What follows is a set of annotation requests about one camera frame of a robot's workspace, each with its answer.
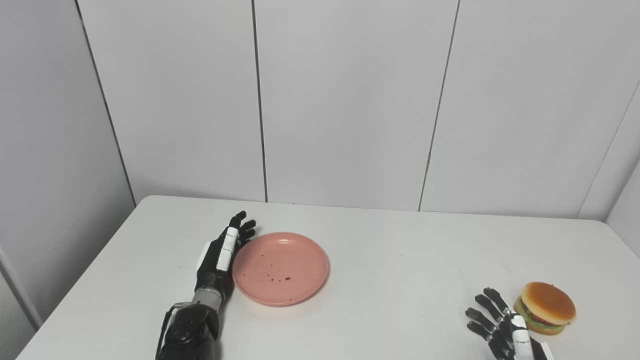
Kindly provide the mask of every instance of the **white wall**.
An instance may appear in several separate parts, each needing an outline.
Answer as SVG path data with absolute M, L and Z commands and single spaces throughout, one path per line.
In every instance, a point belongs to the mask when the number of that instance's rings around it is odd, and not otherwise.
M 640 156 L 640 92 L 636 86 L 578 218 L 605 220 Z
M 640 257 L 640 163 L 611 210 L 607 223 Z
M 439 112 L 455 1 L 79 3 L 138 201 L 603 220 L 640 151 L 635 0 L 462 0 Z
M 269 201 L 416 210 L 456 2 L 255 5 Z
M 46 318 L 133 208 L 73 0 L 0 3 L 0 79 L 0 246 Z
M 577 217 L 640 79 L 639 24 L 636 0 L 462 0 L 422 210 Z
M 15 359 L 34 333 L 11 289 L 0 276 L 0 359 Z
M 251 0 L 79 0 L 136 201 L 264 201 Z

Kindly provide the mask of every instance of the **tabletop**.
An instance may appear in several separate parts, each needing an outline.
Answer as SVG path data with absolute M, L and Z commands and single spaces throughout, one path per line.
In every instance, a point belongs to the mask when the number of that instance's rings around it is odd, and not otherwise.
M 18 360 L 152 359 L 164 312 L 193 296 L 205 241 L 243 209 L 258 234 L 315 240 L 330 274 L 294 306 L 236 290 L 221 314 L 223 360 L 493 359 L 464 311 L 486 286 L 513 303 L 530 281 L 575 302 L 562 334 L 534 335 L 557 360 L 640 353 L 640 259 L 601 222 L 151 196 Z

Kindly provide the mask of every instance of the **sesame bun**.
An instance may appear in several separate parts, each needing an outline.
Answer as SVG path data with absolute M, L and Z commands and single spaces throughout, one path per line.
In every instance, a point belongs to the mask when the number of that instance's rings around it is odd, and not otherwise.
M 530 282 L 521 294 L 522 303 L 547 323 L 566 325 L 575 318 L 575 305 L 562 290 L 545 282 Z

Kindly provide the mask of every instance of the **robotic arm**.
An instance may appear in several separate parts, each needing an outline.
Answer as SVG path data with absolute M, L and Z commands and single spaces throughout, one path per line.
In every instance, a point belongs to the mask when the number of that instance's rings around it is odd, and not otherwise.
M 498 291 L 485 288 L 475 300 L 496 321 L 489 320 L 482 312 L 468 308 L 465 314 L 471 319 L 467 328 L 480 335 L 498 360 L 552 360 L 546 343 L 539 343 L 529 336 L 527 324 L 502 299 Z
M 215 359 L 220 336 L 218 311 L 234 289 L 230 266 L 238 250 L 255 234 L 255 220 L 241 226 L 244 218 L 245 211 L 232 217 L 220 237 L 209 245 L 198 269 L 193 299 L 174 304 L 165 314 L 156 360 Z

